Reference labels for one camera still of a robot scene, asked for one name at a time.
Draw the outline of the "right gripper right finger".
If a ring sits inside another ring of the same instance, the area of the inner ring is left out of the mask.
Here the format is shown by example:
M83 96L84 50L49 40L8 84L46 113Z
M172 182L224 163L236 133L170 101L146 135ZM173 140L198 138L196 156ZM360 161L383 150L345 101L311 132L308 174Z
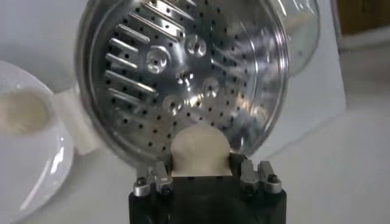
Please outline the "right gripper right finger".
M267 194L282 192L282 182L275 174L269 161L261 161L257 167L253 161L242 154L230 154L230 170L241 187L250 194L263 191Z

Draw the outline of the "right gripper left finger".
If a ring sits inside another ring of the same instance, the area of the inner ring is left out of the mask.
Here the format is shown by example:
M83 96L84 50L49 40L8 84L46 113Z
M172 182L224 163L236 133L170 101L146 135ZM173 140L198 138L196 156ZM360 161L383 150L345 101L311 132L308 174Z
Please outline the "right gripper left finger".
M136 197L147 197L154 189L161 195L173 192L172 155L170 153L157 157L153 166L139 164L136 167L137 178L133 184L132 194Z

